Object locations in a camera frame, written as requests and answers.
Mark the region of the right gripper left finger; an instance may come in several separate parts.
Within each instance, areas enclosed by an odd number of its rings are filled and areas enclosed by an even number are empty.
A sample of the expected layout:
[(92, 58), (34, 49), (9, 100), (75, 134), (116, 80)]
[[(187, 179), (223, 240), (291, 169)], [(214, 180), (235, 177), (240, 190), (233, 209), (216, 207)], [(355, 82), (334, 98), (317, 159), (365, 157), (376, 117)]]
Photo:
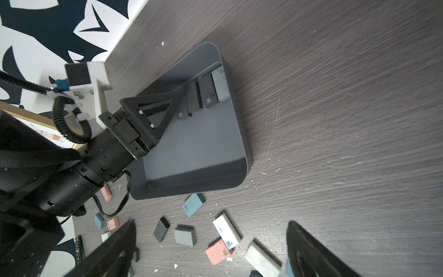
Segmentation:
[(136, 223), (129, 219), (67, 276), (128, 277), (136, 248), (136, 235)]

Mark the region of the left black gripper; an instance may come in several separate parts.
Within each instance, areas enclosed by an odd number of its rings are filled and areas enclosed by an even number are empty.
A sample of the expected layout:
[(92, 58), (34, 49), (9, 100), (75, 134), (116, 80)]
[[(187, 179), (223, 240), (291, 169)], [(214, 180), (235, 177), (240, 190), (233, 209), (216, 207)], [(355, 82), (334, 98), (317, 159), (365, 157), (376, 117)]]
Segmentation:
[[(93, 184), (118, 179), (135, 159), (159, 143), (182, 98), (182, 92), (170, 91), (120, 100), (124, 110), (104, 113), (101, 119), (107, 129), (78, 149), (81, 161), (76, 171)], [(161, 113), (159, 123), (150, 120)]]

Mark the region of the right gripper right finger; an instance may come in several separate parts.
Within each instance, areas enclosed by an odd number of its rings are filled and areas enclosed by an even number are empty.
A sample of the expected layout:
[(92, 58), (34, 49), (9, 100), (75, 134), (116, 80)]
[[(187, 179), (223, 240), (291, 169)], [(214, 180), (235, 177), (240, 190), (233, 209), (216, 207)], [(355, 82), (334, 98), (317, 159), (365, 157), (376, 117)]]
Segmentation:
[(288, 265), (296, 277), (358, 277), (335, 254), (292, 220), (286, 232)]

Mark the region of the dark grey storage box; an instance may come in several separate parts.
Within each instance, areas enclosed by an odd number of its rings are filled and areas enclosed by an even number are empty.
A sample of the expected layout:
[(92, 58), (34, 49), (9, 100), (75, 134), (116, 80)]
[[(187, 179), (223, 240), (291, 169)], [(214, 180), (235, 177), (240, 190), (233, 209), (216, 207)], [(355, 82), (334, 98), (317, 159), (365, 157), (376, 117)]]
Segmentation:
[[(186, 86), (223, 66), (230, 98), (188, 113)], [(167, 91), (183, 93), (159, 144), (133, 161), (131, 196), (136, 200), (238, 187), (252, 166), (234, 84), (217, 46), (205, 42), (180, 59), (141, 92), (142, 96)]]

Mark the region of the blue eraser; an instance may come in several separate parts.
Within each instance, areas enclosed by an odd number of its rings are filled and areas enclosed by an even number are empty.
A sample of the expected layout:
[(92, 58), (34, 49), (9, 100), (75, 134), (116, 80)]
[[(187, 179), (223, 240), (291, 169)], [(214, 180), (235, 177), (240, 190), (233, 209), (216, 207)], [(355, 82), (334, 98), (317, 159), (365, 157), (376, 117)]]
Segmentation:
[(218, 101), (223, 102), (230, 98), (230, 90), (227, 82), (227, 77), (223, 66), (219, 66), (211, 72), (213, 84), (215, 87)]

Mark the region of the teal eraser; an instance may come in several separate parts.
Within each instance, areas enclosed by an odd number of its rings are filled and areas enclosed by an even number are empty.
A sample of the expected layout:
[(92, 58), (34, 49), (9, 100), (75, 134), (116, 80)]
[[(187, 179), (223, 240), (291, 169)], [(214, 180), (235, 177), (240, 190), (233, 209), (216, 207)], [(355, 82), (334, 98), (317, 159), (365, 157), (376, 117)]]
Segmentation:
[(202, 193), (194, 193), (184, 202), (182, 208), (188, 218), (191, 218), (205, 203)]

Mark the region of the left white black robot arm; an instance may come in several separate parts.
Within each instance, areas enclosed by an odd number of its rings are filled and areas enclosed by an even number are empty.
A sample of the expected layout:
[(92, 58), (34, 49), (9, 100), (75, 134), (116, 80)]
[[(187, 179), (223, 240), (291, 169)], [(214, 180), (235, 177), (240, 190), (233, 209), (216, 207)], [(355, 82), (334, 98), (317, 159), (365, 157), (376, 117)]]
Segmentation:
[(39, 275), (64, 232), (59, 217), (85, 214), (103, 186), (160, 141), (182, 100), (171, 91), (121, 100), (107, 129), (81, 148), (60, 148), (1, 113), (1, 275)]

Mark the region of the pink eraser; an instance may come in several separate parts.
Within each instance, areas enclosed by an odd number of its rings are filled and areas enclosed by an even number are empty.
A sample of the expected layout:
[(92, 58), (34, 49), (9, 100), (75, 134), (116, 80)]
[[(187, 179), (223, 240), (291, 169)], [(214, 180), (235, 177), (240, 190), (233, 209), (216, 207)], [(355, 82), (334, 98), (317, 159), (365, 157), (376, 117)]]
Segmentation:
[(112, 194), (110, 188), (108, 187), (108, 185), (105, 184), (105, 185), (101, 188), (100, 191), (101, 191), (101, 193), (102, 193), (102, 195), (103, 195), (103, 198), (104, 198), (105, 202), (106, 202), (106, 203), (110, 202), (111, 199), (112, 199), (112, 197), (113, 197), (113, 194)]
[(220, 238), (205, 250), (210, 263), (215, 266), (220, 262), (230, 258), (234, 250), (228, 249), (225, 242)]
[(112, 231), (120, 226), (118, 218), (114, 217), (107, 221), (107, 228), (109, 231)]

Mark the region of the pink eraser upper left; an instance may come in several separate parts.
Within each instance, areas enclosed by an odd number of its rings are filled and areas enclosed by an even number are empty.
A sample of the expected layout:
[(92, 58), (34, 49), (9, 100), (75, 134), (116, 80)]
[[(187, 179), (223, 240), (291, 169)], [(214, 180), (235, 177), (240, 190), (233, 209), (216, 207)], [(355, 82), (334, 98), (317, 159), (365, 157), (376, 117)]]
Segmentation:
[(113, 197), (113, 194), (112, 194), (110, 188), (108, 187), (108, 185), (105, 184), (105, 185), (101, 188), (100, 191), (101, 191), (101, 193), (102, 193), (102, 195), (103, 195), (103, 198), (104, 198), (105, 202), (106, 202), (106, 203), (110, 202), (111, 199), (112, 199), (112, 197)]

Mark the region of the grey eraser middle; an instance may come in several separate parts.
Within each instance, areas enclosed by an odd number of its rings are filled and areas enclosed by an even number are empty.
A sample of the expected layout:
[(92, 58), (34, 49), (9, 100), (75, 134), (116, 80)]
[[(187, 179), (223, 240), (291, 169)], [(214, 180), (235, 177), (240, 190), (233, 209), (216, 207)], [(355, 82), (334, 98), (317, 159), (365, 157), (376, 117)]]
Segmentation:
[(197, 243), (194, 227), (179, 226), (174, 229), (175, 242), (187, 247), (194, 247)]

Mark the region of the pink eraser centre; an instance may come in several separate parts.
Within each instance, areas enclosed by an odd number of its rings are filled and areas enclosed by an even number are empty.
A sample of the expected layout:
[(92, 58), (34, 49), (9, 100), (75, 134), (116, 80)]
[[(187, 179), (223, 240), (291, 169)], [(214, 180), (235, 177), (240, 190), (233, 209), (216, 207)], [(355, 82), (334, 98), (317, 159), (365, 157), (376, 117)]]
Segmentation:
[(215, 266), (220, 262), (230, 258), (234, 250), (228, 249), (225, 242), (220, 238), (205, 250), (210, 263)]

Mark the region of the black remote control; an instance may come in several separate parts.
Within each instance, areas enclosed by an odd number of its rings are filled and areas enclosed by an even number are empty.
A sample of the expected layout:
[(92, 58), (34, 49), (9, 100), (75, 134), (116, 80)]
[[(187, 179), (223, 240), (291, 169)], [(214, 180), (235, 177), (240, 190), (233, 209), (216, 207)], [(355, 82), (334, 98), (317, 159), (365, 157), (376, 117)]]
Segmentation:
[(85, 257), (82, 236), (80, 236), (80, 235), (77, 236), (74, 239), (74, 244), (75, 244), (76, 265), (79, 265), (84, 260), (84, 257)]

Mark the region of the wooden picture frame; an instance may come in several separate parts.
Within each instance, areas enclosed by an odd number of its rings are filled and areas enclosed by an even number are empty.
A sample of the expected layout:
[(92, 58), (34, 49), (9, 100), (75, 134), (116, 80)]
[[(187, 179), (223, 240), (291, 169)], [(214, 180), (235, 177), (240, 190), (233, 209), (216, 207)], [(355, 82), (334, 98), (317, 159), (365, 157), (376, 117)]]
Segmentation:
[(36, 133), (59, 147), (78, 150), (82, 146), (82, 144), (73, 143), (64, 138), (54, 126), (53, 121), (49, 118), (12, 106), (5, 102), (1, 102), (1, 110), (9, 113), (26, 126), (33, 129)]

